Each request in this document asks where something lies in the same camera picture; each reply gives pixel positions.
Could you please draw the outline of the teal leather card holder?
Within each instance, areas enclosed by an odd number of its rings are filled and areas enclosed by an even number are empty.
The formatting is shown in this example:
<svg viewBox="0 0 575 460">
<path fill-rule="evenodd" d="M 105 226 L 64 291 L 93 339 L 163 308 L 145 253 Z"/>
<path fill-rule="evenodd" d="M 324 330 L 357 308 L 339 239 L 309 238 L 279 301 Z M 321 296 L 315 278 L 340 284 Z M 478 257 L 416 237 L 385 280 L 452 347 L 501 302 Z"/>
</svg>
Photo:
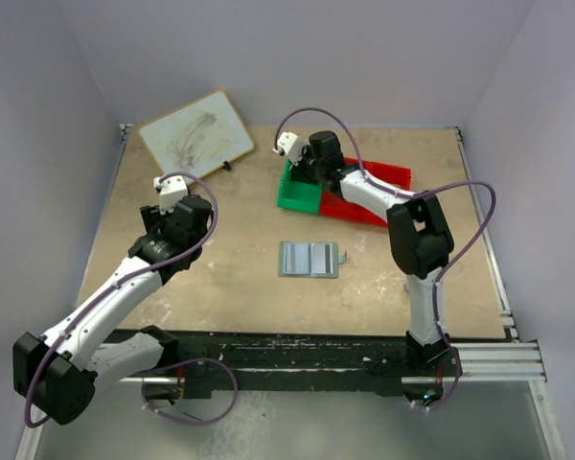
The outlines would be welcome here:
<svg viewBox="0 0 575 460">
<path fill-rule="evenodd" d="M 311 246 L 315 243 L 326 243 L 332 248 L 331 271 L 327 274 L 311 273 Z M 333 241 L 281 241 L 279 244 L 278 274 L 288 278 L 330 278 L 339 276 L 339 267 L 347 262 L 347 252 L 340 252 L 338 244 Z"/>
</svg>

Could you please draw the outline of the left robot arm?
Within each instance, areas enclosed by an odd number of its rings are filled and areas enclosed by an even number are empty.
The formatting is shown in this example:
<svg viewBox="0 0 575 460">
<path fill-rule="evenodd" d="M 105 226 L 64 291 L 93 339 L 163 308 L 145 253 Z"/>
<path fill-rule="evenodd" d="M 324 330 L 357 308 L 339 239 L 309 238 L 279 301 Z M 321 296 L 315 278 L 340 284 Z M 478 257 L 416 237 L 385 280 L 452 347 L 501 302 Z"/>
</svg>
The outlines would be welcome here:
<svg viewBox="0 0 575 460">
<path fill-rule="evenodd" d="M 200 257 L 217 227 L 218 204 L 214 196 L 182 195 L 171 210 L 145 206 L 140 212 L 145 234 L 92 296 L 44 333 L 23 333 L 13 344 L 13 387 L 25 400 L 27 427 L 44 423 L 33 418 L 34 408 L 67 425 L 102 388 L 139 372 L 167 376 L 176 368 L 178 341 L 156 326 L 102 345 L 137 306 Z"/>
</svg>

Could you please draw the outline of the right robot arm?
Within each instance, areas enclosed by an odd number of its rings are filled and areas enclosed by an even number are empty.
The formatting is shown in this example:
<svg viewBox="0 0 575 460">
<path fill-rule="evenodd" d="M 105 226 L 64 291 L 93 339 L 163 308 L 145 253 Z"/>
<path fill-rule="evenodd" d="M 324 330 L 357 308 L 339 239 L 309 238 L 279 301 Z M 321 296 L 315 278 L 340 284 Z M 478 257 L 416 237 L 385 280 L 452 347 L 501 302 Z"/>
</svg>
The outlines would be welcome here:
<svg viewBox="0 0 575 460">
<path fill-rule="evenodd" d="M 391 255 L 406 276 L 409 294 L 407 364 L 418 375 L 430 374 L 449 351 L 442 270 L 454 249 L 438 198 L 417 197 L 374 176 L 360 161 L 347 163 L 337 136 L 329 130 L 315 132 L 307 140 L 282 132 L 276 150 L 307 180 L 386 223 Z"/>
</svg>

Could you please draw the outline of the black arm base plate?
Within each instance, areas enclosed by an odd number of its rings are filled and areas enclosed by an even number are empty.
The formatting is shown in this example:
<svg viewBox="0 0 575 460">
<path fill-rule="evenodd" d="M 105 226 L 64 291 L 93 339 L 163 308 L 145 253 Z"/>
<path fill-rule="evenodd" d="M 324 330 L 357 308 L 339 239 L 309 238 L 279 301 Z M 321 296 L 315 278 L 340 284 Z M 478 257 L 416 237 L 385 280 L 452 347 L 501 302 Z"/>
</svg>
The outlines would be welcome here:
<svg viewBox="0 0 575 460">
<path fill-rule="evenodd" d="M 446 378 L 459 376 L 458 352 L 430 363 L 409 357 L 406 336 L 298 333 L 162 331 L 168 350 L 159 364 L 138 377 L 175 377 L 183 366 L 186 399 L 238 388 L 271 392 L 367 392 L 383 397 L 416 393 L 424 401 L 441 397 Z"/>
</svg>

